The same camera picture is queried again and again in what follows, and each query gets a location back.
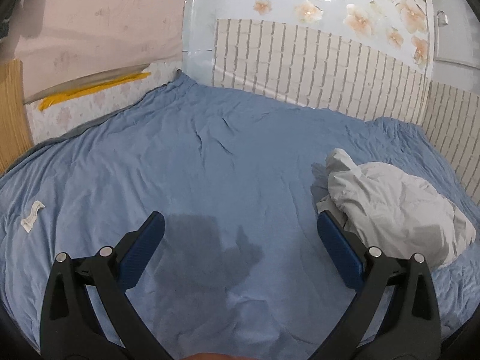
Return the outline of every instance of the crumpled white cloth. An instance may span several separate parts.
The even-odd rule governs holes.
[[[423,178],[396,166],[370,162],[357,166],[342,149],[326,159],[327,196],[318,210],[330,210],[344,229],[390,257],[420,252],[430,269],[451,264],[476,231],[459,208]]]

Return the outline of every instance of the yellow cloth strip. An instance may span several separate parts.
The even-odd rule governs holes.
[[[117,85],[122,85],[125,83],[130,83],[131,81],[142,80],[152,73],[135,73],[135,74],[128,74],[126,76],[118,77],[112,81],[105,82],[100,85],[91,85],[91,86],[84,86],[81,88],[72,89],[70,91],[65,91],[62,93],[54,94],[51,96],[46,97],[42,100],[38,109],[43,111],[48,107],[51,107],[54,104],[62,103],[67,100],[76,99],[78,97],[91,95],[92,93],[97,93],[103,91],[108,88],[112,88]]]

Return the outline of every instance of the mattress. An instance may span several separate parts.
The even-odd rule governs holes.
[[[418,126],[181,75],[81,135],[38,147],[0,178],[0,298],[38,346],[54,256],[93,255],[159,211],[165,238],[127,296],[174,358],[308,358],[354,296],[316,232],[334,148],[357,164],[386,162],[425,178],[479,228],[480,209]],[[20,222],[36,200],[45,208],[27,233]],[[479,263],[476,242],[433,273],[443,337],[478,305]],[[107,337],[120,343],[90,293]]]

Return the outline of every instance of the plastic sheet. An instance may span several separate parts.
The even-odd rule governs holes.
[[[183,71],[212,85],[217,0],[186,0],[183,22]]]

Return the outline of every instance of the blue rubber pad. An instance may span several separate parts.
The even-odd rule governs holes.
[[[138,230],[135,243],[119,263],[118,287],[126,291],[137,285],[153,253],[165,234],[165,219],[162,214],[154,213]]]
[[[345,285],[360,290],[364,283],[363,264],[342,230],[325,212],[321,212],[318,215],[317,231]]]

